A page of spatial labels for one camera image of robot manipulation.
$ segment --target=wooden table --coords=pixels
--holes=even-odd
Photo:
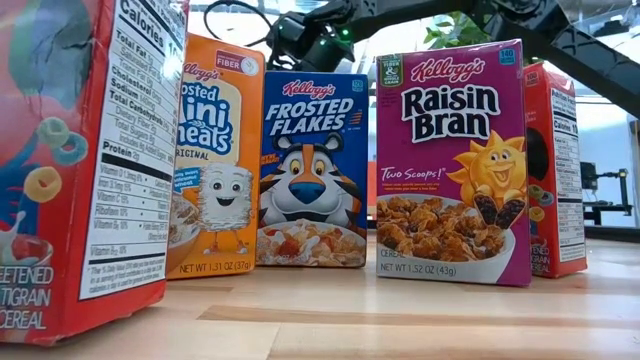
[[[129,319],[0,359],[640,359],[640,245],[588,246],[589,271],[529,289],[379,279],[374,256],[172,282]]]

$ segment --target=tony the tiger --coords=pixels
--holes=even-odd
[[[339,133],[329,133],[323,144],[275,137],[273,148],[284,155],[278,168],[260,181],[261,226],[307,219],[366,237],[366,230],[356,225],[363,195],[333,163],[333,154],[343,149]]]

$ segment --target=kellogg's logo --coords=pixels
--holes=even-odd
[[[429,59],[411,69],[411,81],[425,82],[431,78],[449,78],[452,83],[466,82],[473,75],[482,74],[486,62],[475,58],[466,64],[454,64],[453,58]]]
[[[310,95],[311,99],[322,100],[327,96],[333,95],[336,87],[333,84],[326,86],[315,86],[313,80],[310,81],[292,81],[282,87],[282,95],[292,97],[293,95]]]
[[[184,73],[194,75],[196,80],[207,82],[209,80],[215,80],[220,76],[218,70],[205,70],[198,67],[195,63],[186,63],[184,65]]]

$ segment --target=black equipment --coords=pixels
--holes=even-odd
[[[589,172],[587,174],[582,173],[582,184],[587,183],[595,183],[595,188],[598,188],[598,179],[599,178],[618,178],[620,179],[620,197],[622,200],[621,204],[614,204],[609,201],[587,201],[583,203],[584,208],[584,219],[592,220],[594,225],[602,225],[602,213],[603,212],[623,212],[625,216],[631,216],[631,210],[633,209],[633,205],[629,205],[629,197],[627,194],[627,175],[629,172],[627,169],[620,169],[618,172],[606,172],[604,174],[595,174],[595,165],[593,165],[593,174]]]
[[[332,72],[353,44],[378,30],[411,20],[462,11],[493,40],[523,39],[525,54],[561,70],[640,117],[640,65],[578,30],[557,0],[333,0],[307,14],[280,16],[266,37],[293,70]]]
[[[580,162],[580,175],[583,190],[598,190],[598,174],[595,163]]]

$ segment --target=cable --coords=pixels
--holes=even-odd
[[[245,3],[244,1],[239,1],[239,0],[218,0],[218,1],[214,2],[214,3],[212,3],[211,5],[207,6],[207,8],[204,10],[204,15],[203,15],[203,17],[204,17],[204,26],[207,28],[207,31],[209,31],[211,36],[214,37],[214,39],[222,40],[209,27],[209,22],[207,21],[207,15],[209,15],[209,13],[212,12],[213,9],[215,9],[216,7],[222,6],[222,5],[227,5],[229,7],[231,7],[233,5],[236,5],[236,6],[239,6],[239,7],[243,7],[245,9],[249,9],[252,12],[258,14],[258,16],[260,16],[262,18],[262,20],[264,20],[264,22],[267,23],[267,26],[269,26],[269,29],[271,29],[271,27],[273,26],[271,24],[271,22],[269,21],[269,19],[267,19],[267,16],[262,11],[260,11],[260,9],[256,8],[255,6],[249,5],[249,4]],[[267,40],[267,37],[264,36],[261,39],[258,39],[256,41],[251,42],[251,43],[249,43],[247,45],[244,45],[244,46],[245,47],[252,47],[252,46],[258,45],[261,42],[264,42],[266,40]]]
[[[267,23],[267,26],[269,26],[269,31],[267,32],[267,35],[263,36],[261,39],[258,39],[247,45],[244,45],[245,47],[252,47],[267,41],[267,36],[269,35],[269,32],[272,29],[274,29],[273,24],[271,24],[269,19],[267,19],[267,16],[260,9],[256,8],[255,6],[249,5],[244,1],[239,1],[239,0],[218,0],[210,4],[209,6],[207,6],[207,8],[204,10],[204,13],[203,13],[204,26],[207,28],[207,31],[209,31],[209,33],[211,34],[211,36],[213,36],[214,39],[222,41],[222,39],[218,35],[216,35],[216,33],[214,33],[213,30],[211,30],[211,28],[209,27],[209,22],[207,21],[207,15],[209,15],[209,13],[212,12],[213,9],[215,9],[216,7],[223,6],[223,5],[226,5],[226,6],[236,5],[239,7],[243,7],[245,9],[249,9],[252,12],[258,14],[258,16],[260,16],[262,20],[264,20],[264,22]],[[283,53],[280,50],[280,47],[278,44],[279,37],[280,37],[280,30],[275,28],[274,35],[273,35],[273,46],[271,47],[271,55],[269,56],[269,60],[267,61],[267,69],[268,70],[271,70],[271,69],[292,70],[296,66],[296,62],[283,60],[280,58],[283,55]]]

